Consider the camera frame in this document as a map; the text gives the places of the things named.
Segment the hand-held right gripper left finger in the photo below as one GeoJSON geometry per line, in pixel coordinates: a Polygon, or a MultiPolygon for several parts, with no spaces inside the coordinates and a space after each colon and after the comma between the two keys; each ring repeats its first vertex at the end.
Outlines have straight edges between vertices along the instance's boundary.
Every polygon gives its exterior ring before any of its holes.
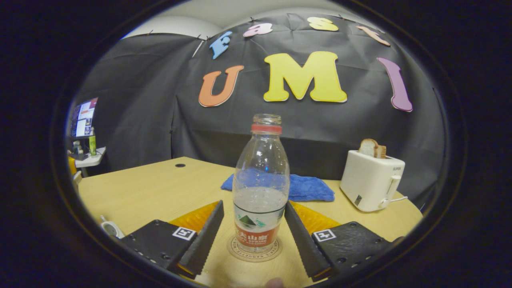
{"type": "Polygon", "coordinates": [[[173,221],[153,220],[120,243],[153,265],[194,280],[205,266],[223,218],[219,200],[173,221]]]}

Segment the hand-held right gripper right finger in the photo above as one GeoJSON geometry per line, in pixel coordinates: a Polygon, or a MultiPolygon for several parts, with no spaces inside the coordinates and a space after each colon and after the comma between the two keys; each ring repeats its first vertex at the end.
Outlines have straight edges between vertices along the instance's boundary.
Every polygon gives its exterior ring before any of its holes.
{"type": "Polygon", "coordinates": [[[287,202],[285,219],[314,282],[355,275],[402,240],[388,241],[356,221],[340,224],[294,201],[287,202]]]}

